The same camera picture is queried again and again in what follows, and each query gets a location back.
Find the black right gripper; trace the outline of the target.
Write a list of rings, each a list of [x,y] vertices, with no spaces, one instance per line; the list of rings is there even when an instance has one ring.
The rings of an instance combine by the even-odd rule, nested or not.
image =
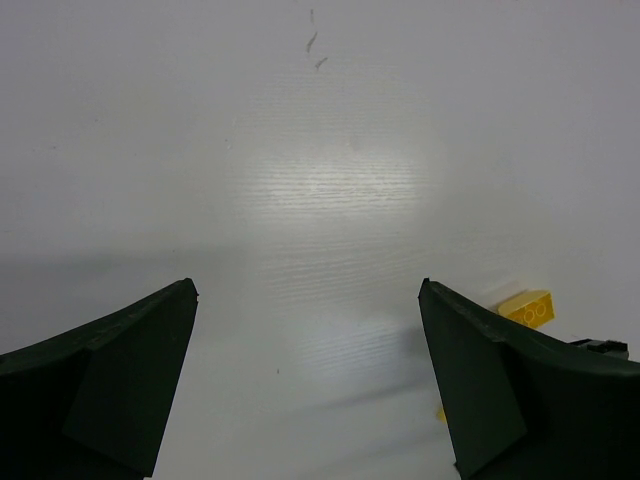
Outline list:
[[[621,341],[595,340],[587,338],[572,341],[570,342],[570,345],[614,358],[623,360],[629,359],[628,344]]]

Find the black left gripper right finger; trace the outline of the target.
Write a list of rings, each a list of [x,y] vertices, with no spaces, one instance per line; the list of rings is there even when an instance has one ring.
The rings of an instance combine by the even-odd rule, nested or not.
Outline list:
[[[636,479],[639,365],[426,279],[419,306],[463,479]]]

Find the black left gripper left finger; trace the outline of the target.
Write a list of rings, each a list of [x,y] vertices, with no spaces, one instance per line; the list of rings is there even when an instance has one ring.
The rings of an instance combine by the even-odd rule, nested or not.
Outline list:
[[[185,278],[3,354],[2,478],[151,478],[197,307]]]

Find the yellow long lego plate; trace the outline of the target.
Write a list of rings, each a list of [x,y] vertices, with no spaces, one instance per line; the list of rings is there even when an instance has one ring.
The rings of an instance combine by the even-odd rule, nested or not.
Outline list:
[[[436,413],[436,417],[439,421],[441,421],[442,423],[446,424],[447,423],[447,419],[446,419],[446,415],[445,415],[445,411],[443,407],[440,407]]]

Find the yellow square lego brick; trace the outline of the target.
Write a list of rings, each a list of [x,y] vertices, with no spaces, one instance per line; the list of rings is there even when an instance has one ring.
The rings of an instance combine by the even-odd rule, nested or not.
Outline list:
[[[520,325],[537,329],[555,318],[553,297],[549,290],[529,290],[505,300],[497,313]]]

